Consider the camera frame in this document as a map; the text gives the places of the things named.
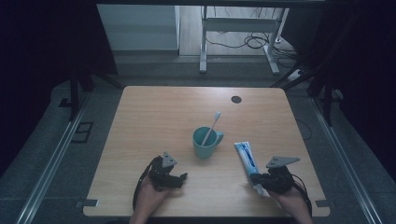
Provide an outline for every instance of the human arm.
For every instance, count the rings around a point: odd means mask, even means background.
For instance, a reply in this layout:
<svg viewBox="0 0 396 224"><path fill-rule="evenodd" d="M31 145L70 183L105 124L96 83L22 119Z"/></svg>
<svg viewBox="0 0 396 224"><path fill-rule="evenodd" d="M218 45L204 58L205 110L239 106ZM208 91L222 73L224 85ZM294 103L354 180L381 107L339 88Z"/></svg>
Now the human arm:
<svg viewBox="0 0 396 224"><path fill-rule="evenodd" d="M313 224L314 221L309 215L308 206L306 205L303 196L295 188L291 188L289 191L283 194L278 194L268 190L268 194L275 198L282 208L299 224Z"/></svg>
<svg viewBox="0 0 396 224"><path fill-rule="evenodd" d="M160 206L169 195L170 189L157 191L149 177L143 179L137 195L136 208L129 220L129 224L145 224L149 216Z"/></svg>

